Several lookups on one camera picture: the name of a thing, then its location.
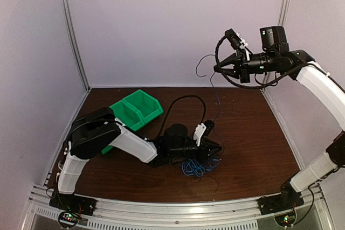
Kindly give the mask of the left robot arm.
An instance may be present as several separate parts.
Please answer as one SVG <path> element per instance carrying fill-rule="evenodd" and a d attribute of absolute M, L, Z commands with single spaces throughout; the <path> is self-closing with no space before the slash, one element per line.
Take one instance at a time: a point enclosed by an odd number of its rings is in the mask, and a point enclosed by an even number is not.
<path fill-rule="evenodd" d="M 207 137 L 211 124 L 210 120 L 198 124 L 189 136 L 185 125 L 175 123 L 151 140 L 131 130 L 108 107 L 74 120 L 65 139 L 65 160 L 57 176 L 57 203 L 67 211 L 76 208 L 78 200 L 72 195 L 76 183 L 86 163 L 106 147 L 118 148 L 154 168 L 179 159 L 209 161 L 222 150 Z"/>

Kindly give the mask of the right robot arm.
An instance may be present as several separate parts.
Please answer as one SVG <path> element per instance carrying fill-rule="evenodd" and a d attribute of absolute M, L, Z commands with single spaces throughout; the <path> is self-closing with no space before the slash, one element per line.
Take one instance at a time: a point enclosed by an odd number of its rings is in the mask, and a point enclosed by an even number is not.
<path fill-rule="evenodd" d="M 225 31 L 215 48 L 216 64 L 213 70 L 232 85 L 243 89 L 247 88 L 252 74 L 279 73 L 279 77 L 257 84 L 255 89 L 264 89 L 288 76 L 309 90 L 344 130 L 344 89 L 307 52 L 289 49 L 283 26 L 261 28 L 260 36 L 263 51 L 254 54 L 239 33 L 233 29 Z M 316 160 L 281 186 L 277 205 L 288 209 L 302 191 L 342 167 L 344 132 Z"/>

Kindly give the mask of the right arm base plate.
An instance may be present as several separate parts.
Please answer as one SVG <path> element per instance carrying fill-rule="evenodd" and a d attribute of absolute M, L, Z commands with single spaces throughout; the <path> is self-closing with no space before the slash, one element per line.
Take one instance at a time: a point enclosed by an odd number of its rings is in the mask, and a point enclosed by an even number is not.
<path fill-rule="evenodd" d="M 293 198 L 292 200 L 284 200 L 280 194 L 277 194 L 273 196 L 263 196 L 257 200 L 257 203 L 261 215 L 267 215 L 285 210 L 292 210 L 294 205 L 303 205 L 304 200 L 300 197 Z"/>

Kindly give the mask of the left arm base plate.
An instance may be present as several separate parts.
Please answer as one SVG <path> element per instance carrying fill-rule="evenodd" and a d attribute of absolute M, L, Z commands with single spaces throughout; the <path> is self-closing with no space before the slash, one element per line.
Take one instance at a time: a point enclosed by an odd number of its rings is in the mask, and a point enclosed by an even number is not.
<path fill-rule="evenodd" d="M 75 214 L 92 216 L 96 207 L 96 200 L 74 194 L 54 193 L 49 205 Z"/>

